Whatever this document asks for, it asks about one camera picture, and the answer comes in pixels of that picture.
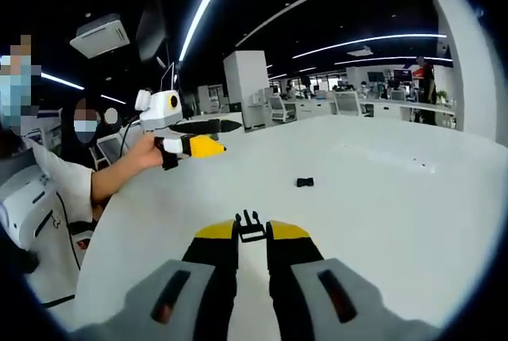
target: black ceiling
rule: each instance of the black ceiling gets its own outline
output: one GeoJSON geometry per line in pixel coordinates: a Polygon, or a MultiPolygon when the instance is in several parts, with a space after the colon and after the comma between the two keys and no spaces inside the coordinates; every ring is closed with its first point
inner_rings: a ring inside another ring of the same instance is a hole
{"type": "MultiPolygon", "coordinates": [[[[201,0],[161,0],[172,59],[179,56],[187,29],[201,0]]],[[[180,70],[184,90],[200,84],[224,82],[222,60],[235,50],[245,33],[297,0],[212,0],[201,20],[180,70]]],[[[8,20],[2,19],[2,49],[18,33],[32,33],[42,70],[70,82],[133,104],[137,90],[158,84],[161,70],[140,65],[131,44],[86,59],[69,45],[76,29],[108,13],[119,13],[132,43],[147,0],[9,0],[8,20]]],[[[432,0],[310,0],[291,10],[247,39],[238,49],[259,49],[273,63],[273,75],[292,74],[352,59],[344,47],[299,59],[292,56],[331,44],[399,33],[437,33],[432,0]]],[[[436,54],[435,40],[380,40],[369,43],[372,57],[436,54]]],[[[59,106],[79,91],[43,80],[38,87],[44,100],[59,106]]]]}

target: white sleeve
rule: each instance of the white sleeve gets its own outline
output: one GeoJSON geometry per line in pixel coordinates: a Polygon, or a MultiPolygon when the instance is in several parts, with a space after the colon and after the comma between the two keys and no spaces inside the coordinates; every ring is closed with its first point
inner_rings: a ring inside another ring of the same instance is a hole
{"type": "Polygon", "coordinates": [[[92,170],[79,164],[63,161],[35,141],[27,140],[33,149],[37,165],[53,180],[62,196],[69,222],[92,221],[92,170]]]}

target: hand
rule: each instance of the hand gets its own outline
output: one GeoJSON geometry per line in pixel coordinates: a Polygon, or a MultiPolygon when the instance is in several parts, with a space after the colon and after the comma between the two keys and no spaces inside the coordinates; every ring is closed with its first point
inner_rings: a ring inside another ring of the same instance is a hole
{"type": "Polygon", "coordinates": [[[152,167],[160,167],[163,162],[162,155],[155,146],[155,135],[152,133],[145,133],[134,147],[130,148],[125,158],[135,165],[139,172],[152,167]]]}

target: black buckle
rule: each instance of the black buckle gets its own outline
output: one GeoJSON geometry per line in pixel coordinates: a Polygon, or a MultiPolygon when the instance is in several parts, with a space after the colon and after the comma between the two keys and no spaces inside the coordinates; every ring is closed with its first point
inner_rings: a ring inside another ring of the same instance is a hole
{"type": "Polygon", "coordinates": [[[237,213],[235,216],[235,221],[237,222],[237,231],[238,231],[238,234],[240,234],[240,239],[241,239],[242,243],[256,242],[257,240],[260,240],[260,239],[266,239],[267,233],[264,231],[264,226],[260,223],[260,219],[258,218],[257,213],[252,211],[252,219],[256,220],[256,222],[257,222],[256,224],[253,224],[251,222],[251,219],[248,216],[247,210],[244,210],[244,217],[245,217],[245,222],[247,222],[247,224],[245,226],[242,226],[240,224],[241,215],[237,213]],[[263,235],[249,236],[248,238],[244,237],[244,235],[254,234],[257,232],[261,232],[261,233],[263,233],[263,235]]]}

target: face mask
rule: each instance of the face mask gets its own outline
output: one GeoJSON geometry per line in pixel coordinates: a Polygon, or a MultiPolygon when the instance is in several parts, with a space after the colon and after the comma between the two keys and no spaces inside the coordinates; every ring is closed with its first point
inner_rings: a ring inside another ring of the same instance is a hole
{"type": "MultiPolygon", "coordinates": [[[[21,56],[19,75],[0,75],[0,121],[3,128],[24,136],[36,124],[38,106],[32,106],[32,65],[30,56],[21,56]]],[[[2,67],[10,67],[10,56],[0,59],[2,67]]]]}
{"type": "Polygon", "coordinates": [[[74,121],[74,130],[82,143],[90,143],[97,129],[97,121],[74,121]]]}

